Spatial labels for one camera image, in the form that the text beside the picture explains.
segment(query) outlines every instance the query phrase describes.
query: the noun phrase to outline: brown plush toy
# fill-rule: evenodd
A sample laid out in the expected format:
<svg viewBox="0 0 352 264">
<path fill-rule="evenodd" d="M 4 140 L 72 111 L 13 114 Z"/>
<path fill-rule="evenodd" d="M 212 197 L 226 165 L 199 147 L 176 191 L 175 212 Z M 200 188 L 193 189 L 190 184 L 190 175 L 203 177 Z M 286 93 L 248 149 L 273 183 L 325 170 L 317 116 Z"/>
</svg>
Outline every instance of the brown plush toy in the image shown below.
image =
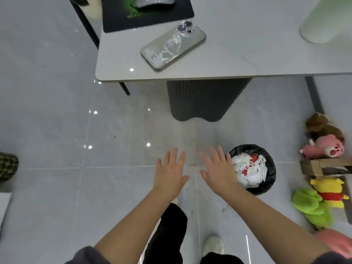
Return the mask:
<svg viewBox="0 0 352 264">
<path fill-rule="evenodd" d="M 315 112 L 309 119 L 306 120 L 306 127 L 311 137 L 316 140 L 319 137 L 333 134 L 345 145 L 345 137 L 342 131 L 336 126 L 329 123 L 326 115 Z"/>
</svg>

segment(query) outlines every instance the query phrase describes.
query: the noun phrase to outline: green plush toy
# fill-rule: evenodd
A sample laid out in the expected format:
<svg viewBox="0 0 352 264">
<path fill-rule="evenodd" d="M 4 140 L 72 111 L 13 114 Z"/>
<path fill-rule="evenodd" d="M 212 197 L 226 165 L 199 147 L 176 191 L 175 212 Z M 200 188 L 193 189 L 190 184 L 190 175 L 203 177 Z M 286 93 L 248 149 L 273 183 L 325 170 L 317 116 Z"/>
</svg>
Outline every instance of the green plush toy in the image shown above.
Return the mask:
<svg viewBox="0 0 352 264">
<path fill-rule="evenodd" d="M 316 227 L 328 227 L 333 222 L 330 208 L 312 188 L 298 189 L 292 196 L 292 203 Z"/>
</svg>

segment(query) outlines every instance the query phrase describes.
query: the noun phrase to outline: pants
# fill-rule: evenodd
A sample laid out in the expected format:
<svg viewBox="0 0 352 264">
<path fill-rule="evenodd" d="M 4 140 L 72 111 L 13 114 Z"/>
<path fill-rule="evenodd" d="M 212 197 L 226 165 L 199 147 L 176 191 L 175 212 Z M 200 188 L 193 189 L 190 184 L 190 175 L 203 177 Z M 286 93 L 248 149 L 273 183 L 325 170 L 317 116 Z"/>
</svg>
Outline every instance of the pants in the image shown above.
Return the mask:
<svg viewBox="0 0 352 264">
<path fill-rule="evenodd" d="M 175 204 L 170 204 L 145 251 L 143 264 L 182 264 L 181 244 L 186 234 L 187 217 Z M 200 264 L 243 264 L 232 255 L 208 253 Z"/>
</svg>

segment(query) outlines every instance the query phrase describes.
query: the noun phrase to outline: crumpled paper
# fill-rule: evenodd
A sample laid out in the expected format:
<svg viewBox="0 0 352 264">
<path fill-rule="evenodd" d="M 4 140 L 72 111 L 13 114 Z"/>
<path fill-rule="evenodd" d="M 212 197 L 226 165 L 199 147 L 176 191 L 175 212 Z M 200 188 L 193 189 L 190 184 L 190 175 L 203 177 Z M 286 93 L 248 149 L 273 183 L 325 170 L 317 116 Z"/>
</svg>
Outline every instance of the crumpled paper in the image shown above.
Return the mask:
<svg viewBox="0 0 352 264">
<path fill-rule="evenodd" d="M 237 173 L 237 180 L 243 188 L 256 188 L 261 182 L 265 182 L 267 168 L 266 159 L 258 155 L 258 159 L 252 162 L 253 155 L 242 153 L 231 158 Z"/>
</svg>

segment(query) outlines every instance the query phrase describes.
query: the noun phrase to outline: table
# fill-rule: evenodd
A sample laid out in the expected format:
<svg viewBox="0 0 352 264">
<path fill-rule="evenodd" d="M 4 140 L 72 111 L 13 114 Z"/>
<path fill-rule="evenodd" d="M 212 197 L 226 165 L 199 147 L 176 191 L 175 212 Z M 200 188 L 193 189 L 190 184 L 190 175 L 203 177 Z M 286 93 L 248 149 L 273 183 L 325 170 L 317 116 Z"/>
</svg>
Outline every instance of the table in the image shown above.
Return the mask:
<svg viewBox="0 0 352 264">
<path fill-rule="evenodd" d="M 194 79 L 350 73 L 352 28 L 319 45 L 299 35 L 300 24 L 318 2 L 191 0 L 192 21 L 207 34 L 204 44 L 155 72 L 141 57 L 140 49 L 178 22 L 102 33 L 95 75 L 101 81 L 166 79 L 191 84 Z"/>
</svg>

